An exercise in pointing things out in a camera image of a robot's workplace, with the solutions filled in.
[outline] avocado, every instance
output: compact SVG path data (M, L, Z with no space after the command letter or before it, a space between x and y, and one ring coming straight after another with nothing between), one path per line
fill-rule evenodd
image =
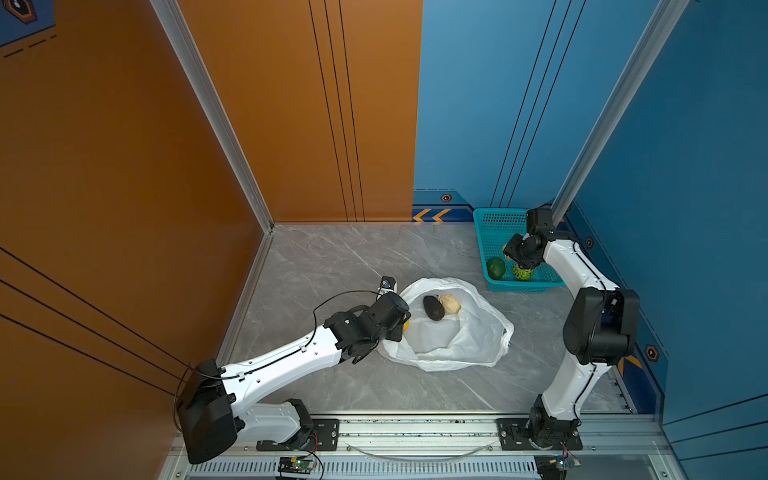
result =
M445 307L437 300L436 296L427 295L424 297L424 311L427 312L427 316L436 322L442 320L445 316Z
M488 276L493 280L501 280L504 274L507 273L506 263L498 257L489 258L485 266L488 267Z

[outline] green avocado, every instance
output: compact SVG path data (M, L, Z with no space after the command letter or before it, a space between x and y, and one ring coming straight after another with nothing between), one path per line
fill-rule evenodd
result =
M488 267L488 276L493 280L501 280L505 273L507 273L507 265L504 260L498 257L492 257L485 263Z

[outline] metal grate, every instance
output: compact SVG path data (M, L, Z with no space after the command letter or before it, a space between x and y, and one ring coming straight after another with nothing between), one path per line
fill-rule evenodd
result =
M469 458L459 462L399 462L383 461L359 456L320 457L325 466L324 480L360 480L384 478L541 478L532 456ZM188 478L275 478L277 463L274 458L260 460L217 459L192 465Z
M249 474L251 478L274 478L276 465L277 463L271 457L264 460L211 460L210 462L191 465L188 476L195 478L219 478L222 476L234 477L239 476L238 474Z
M465 460L444 462L383 462L352 460L324 462L324 478L510 478L510 474L531 474L540 478L532 457L513 461Z

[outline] yellow chevron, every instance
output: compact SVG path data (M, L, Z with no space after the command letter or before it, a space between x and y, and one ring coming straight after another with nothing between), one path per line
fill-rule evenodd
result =
M618 364L619 373L621 374L621 376L624 376L624 359L626 359L632 365L636 365L640 369L643 368L643 364L640 363L640 360L636 359L632 355L625 356L624 358L619 360L619 364Z
M450 209L450 208L446 208L445 210L443 210L443 211L442 211L442 212L440 212L439 214L437 214L437 215L435 215L434 217L432 217L432 219L433 219L435 222L442 222L442 218L440 218L440 217L442 217L443 215L445 215L445 214L446 214L446 213L448 213L449 211L451 211L451 209Z
M431 210L431 208L425 208L424 210L421 211L420 214L418 214L415 217L413 217L413 220L416 220L417 222L423 222L424 220L422 220L422 215L426 214L430 210Z
M636 365L638 367L638 369L643 369L643 364L640 363L640 360L634 358L632 355L629 355L626 358L627 358L627 360L632 362L634 365Z

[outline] green fruit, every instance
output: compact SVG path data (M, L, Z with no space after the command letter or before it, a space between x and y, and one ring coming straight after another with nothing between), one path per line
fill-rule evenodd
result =
M520 268L518 264L512 265L512 275L515 276L516 280L519 280L521 282L527 282L533 277L533 269L526 270L524 268Z
M498 257L492 257L485 263L488 267L488 276L493 280L501 280L505 273L507 273L507 265L504 260Z

